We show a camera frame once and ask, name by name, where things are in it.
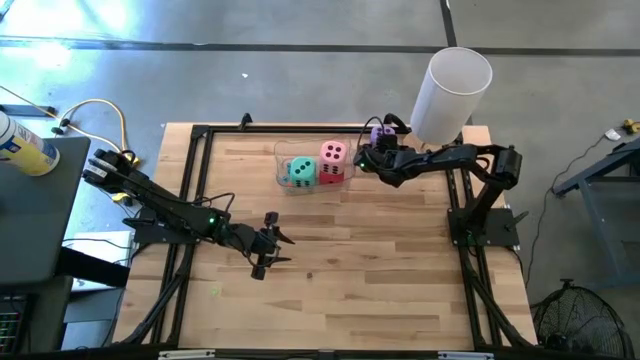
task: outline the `purple dice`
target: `purple dice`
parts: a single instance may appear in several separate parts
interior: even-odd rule
[[[381,136],[383,131],[384,135],[394,135],[396,133],[391,126],[381,127],[380,125],[374,125],[371,127],[371,144],[376,144],[378,136]]]

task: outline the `dice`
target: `dice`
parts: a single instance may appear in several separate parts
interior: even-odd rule
[[[320,171],[320,174],[318,174],[318,181],[320,182],[320,185],[341,183],[344,181],[344,173],[334,175]]]
[[[331,175],[344,173],[347,147],[337,141],[327,141],[320,149],[320,172]]]
[[[378,141],[378,137],[384,135],[394,135],[396,133],[390,126],[385,126],[384,128],[380,125],[375,125],[371,128],[371,144],[376,145],[376,141]]]
[[[291,183],[294,187],[316,184],[316,162],[310,157],[298,156],[291,161]]]

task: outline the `teal dice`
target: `teal dice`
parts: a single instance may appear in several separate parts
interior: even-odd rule
[[[291,184],[294,187],[311,187],[316,184],[316,162],[313,158],[299,156],[291,161]]]

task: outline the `spray can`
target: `spray can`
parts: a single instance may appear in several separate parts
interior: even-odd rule
[[[0,112],[0,164],[11,164],[31,176],[49,173],[60,152],[29,129]]]

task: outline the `wooden table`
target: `wooden table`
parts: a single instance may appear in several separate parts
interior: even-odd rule
[[[155,181],[176,194],[192,125],[167,124],[158,158]],[[490,143],[487,127],[468,126],[463,134],[467,142]],[[357,136],[346,136],[355,144]],[[279,212],[282,231],[296,245],[283,244],[281,255],[293,261],[274,265],[264,281],[251,279],[250,267],[239,253],[198,245],[180,346],[471,349],[460,263],[446,223],[450,204],[444,173],[423,174],[395,189],[358,172],[348,190],[285,195],[275,181],[273,154],[275,143],[285,137],[322,138],[215,135],[205,196],[235,192],[232,222],[256,228],[265,212]],[[404,142],[420,146],[412,135]],[[190,199],[198,164],[196,160]],[[475,178],[472,182],[477,193],[481,183]],[[464,196],[459,197],[464,204]],[[224,201],[215,206],[223,207]],[[152,245],[134,259],[115,340],[130,334],[156,300],[166,252],[166,245]],[[520,333],[534,342],[516,258],[505,249],[486,252],[497,303]],[[173,305],[172,300],[164,335]],[[484,308],[479,308],[483,335],[489,341]]]

